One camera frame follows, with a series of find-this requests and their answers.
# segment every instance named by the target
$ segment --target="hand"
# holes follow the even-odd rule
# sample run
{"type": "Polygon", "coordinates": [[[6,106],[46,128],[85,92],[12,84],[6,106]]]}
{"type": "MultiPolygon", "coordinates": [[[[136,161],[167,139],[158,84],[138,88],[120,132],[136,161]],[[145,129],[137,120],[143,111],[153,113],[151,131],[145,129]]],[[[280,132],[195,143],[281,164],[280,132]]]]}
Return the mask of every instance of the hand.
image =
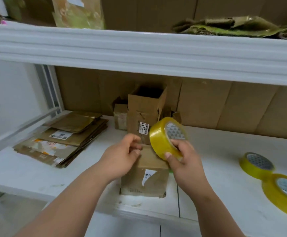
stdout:
{"type": "Polygon", "coordinates": [[[200,156],[195,152],[193,146],[185,140],[171,140],[182,155],[181,162],[171,153],[165,153],[165,158],[173,170],[176,183],[191,198],[202,191],[211,189],[203,169],[200,156]]]}
{"type": "Polygon", "coordinates": [[[108,183],[130,171],[142,149],[142,145],[138,144],[140,140],[137,135],[127,134],[119,143],[106,149],[96,165],[108,183]]]}

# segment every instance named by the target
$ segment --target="tape roll held in hand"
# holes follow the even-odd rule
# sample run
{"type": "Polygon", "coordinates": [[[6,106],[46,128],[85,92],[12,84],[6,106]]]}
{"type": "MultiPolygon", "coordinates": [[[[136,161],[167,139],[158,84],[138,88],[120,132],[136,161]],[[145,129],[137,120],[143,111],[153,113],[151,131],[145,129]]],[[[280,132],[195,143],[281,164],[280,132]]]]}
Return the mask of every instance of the tape roll held in hand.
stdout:
{"type": "Polygon", "coordinates": [[[253,152],[244,154],[239,164],[245,173],[261,180],[268,178],[275,170],[271,161],[253,152]]]}
{"type": "Polygon", "coordinates": [[[262,181],[262,190],[268,200],[287,214],[287,176],[272,174],[262,181]]]}
{"type": "Polygon", "coordinates": [[[180,123],[171,117],[165,117],[150,129],[150,142],[156,154],[165,160],[164,154],[170,152],[176,158],[181,158],[181,152],[174,147],[171,139],[186,140],[187,135],[180,123]]]}

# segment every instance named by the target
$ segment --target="white wall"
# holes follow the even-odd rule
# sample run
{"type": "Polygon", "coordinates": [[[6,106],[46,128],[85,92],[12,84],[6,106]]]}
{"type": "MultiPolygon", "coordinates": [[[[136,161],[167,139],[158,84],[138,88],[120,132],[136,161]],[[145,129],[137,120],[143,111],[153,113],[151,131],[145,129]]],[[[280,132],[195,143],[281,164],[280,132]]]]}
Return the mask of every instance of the white wall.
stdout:
{"type": "Polygon", "coordinates": [[[0,135],[46,110],[34,65],[0,61],[0,135]]]}

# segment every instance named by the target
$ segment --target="person's left hand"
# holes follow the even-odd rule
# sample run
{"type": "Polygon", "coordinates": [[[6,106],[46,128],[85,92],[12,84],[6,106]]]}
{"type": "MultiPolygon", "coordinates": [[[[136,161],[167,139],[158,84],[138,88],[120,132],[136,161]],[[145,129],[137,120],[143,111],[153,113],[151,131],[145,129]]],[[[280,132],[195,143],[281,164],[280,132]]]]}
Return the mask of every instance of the person's left hand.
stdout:
{"type": "Polygon", "coordinates": [[[139,141],[139,136],[127,134],[119,143],[106,149],[96,165],[103,171],[108,182],[122,177],[130,171],[142,149],[139,141]]]}

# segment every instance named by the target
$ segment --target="fingernail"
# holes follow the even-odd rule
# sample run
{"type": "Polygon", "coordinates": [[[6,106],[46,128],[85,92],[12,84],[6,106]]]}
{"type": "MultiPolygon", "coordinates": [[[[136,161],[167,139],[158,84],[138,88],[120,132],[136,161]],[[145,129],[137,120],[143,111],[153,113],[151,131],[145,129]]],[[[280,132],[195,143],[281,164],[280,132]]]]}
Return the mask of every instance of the fingernail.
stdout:
{"type": "Polygon", "coordinates": [[[171,155],[172,155],[172,154],[171,154],[170,152],[166,152],[166,153],[164,154],[164,156],[165,156],[166,159],[168,159],[171,155]]]}

